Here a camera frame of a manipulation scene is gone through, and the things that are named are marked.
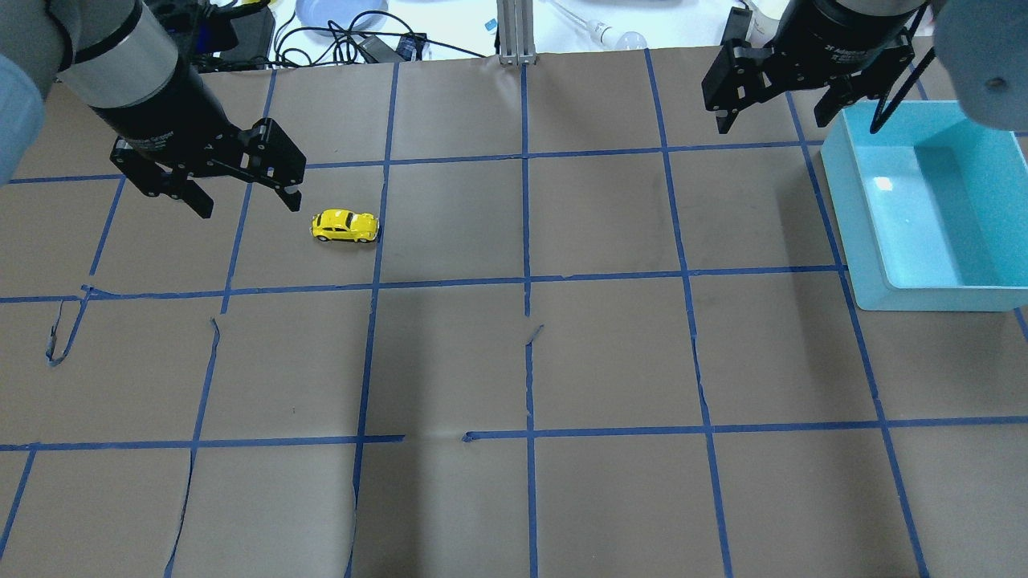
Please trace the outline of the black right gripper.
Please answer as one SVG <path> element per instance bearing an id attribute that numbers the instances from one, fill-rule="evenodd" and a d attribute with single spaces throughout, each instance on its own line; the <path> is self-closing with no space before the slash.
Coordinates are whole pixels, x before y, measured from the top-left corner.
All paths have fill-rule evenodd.
<path id="1" fill-rule="evenodd" d="M 813 109 L 827 128 L 860 99 L 885 102 L 913 59 L 914 1 L 790 1 L 772 38 L 749 39 L 755 10 L 733 7 L 702 80 L 720 135 L 741 111 L 785 92 L 825 89 Z"/>

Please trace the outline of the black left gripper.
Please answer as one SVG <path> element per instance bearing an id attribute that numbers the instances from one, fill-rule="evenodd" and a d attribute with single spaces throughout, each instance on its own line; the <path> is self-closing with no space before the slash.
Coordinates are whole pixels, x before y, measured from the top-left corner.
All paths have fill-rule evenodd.
<path id="1" fill-rule="evenodd" d="M 209 219 L 215 202 L 196 179 L 231 177 L 271 188 L 290 212 L 301 209 L 306 157 L 293 139 L 271 118 L 232 124 L 184 61 L 145 98 L 91 111 L 117 135 L 110 160 L 140 193 L 172 193 Z"/>

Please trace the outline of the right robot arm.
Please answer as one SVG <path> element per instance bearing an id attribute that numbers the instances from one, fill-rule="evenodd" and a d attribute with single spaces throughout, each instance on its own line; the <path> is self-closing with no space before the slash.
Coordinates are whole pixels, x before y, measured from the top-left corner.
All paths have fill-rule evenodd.
<path id="1" fill-rule="evenodd" d="M 1024 1 L 790 1 L 770 40 L 748 38 L 752 10 L 734 8 L 701 82 L 704 106 L 727 134 L 738 114 L 786 92 L 820 91 L 825 128 L 867 100 L 880 131 L 934 63 L 977 124 L 1027 124 Z"/>

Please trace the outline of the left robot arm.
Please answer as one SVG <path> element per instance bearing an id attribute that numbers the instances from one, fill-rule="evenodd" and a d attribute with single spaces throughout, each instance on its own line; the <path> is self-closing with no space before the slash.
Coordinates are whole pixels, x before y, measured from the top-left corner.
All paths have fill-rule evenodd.
<path id="1" fill-rule="evenodd" d="M 201 218 L 201 178 L 231 177 L 301 207 L 306 157 L 271 118 L 232 124 L 143 1 L 4 1 L 2 182 L 10 182 L 45 117 L 56 82 L 117 135 L 110 160 L 147 197 L 182 201 Z"/>

